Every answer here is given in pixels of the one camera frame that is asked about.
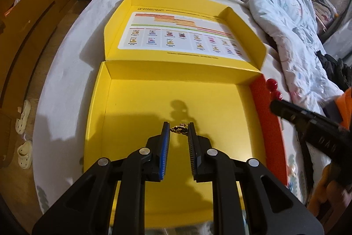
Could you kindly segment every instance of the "open box lid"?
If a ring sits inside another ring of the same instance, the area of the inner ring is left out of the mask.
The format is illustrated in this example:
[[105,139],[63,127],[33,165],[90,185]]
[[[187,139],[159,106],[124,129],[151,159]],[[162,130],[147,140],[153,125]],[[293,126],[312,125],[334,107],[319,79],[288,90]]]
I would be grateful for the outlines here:
[[107,61],[166,61],[259,72],[266,48],[230,8],[210,0],[124,0],[104,30]]

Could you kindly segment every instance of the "white slipper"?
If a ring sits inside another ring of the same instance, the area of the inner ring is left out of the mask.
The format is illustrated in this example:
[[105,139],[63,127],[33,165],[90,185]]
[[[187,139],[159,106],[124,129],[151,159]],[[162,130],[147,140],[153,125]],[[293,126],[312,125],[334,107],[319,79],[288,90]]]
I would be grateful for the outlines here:
[[26,141],[23,145],[20,145],[17,154],[20,167],[23,169],[30,168],[32,164],[32,142]]
[[26,124],[27,124],[27,119],[29,116],[29,112],[31,111],[31,103],[29,103],[28,100],[24,101],[23,104],[23,111],[21,114],[21,118],[20,119],[16,119],[16,132],[21,135],[23,134],[25,128],[26,128]]

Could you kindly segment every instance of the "shoe with holes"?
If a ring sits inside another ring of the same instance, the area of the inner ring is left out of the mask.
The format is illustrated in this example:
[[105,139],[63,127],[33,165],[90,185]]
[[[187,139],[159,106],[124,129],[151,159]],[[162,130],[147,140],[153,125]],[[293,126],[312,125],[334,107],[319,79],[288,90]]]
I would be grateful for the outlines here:
[[32,164],[32,141],[26,141],[17,149],[18,164],[21,168],[30,168]]

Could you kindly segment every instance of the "orange object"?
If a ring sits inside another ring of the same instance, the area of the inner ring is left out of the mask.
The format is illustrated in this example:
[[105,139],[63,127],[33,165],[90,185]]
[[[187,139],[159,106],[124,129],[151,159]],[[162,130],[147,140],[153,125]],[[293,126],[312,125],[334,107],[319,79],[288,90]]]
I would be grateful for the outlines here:
[[352,94],[351,88],[347,89],[343,95],[335,100],[340,111],[343,121],[340,123],[347,129],[350,129],[351,112],[352,112]]

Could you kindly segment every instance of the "yellow box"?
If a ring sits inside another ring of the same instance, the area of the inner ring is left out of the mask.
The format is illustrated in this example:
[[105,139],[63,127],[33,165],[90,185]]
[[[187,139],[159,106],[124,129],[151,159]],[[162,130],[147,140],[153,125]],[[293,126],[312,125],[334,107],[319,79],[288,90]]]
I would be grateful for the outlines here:
[[[134,12],[211,20],[230,28],[249,62],[196,53],[119,49]],[[266,50],[229,7],[208,0],[124,0],[104,31],[105,58],[89,110],[84,170],[96,160],[117,160],[171,126],[194,122],[198,134],[233,159],[265,163],[260,122],[249,84],[260,75]],[[171,134],[161,183],[147,182],[146,228],[212,220],[212,184],[193,181],[187,137]]]

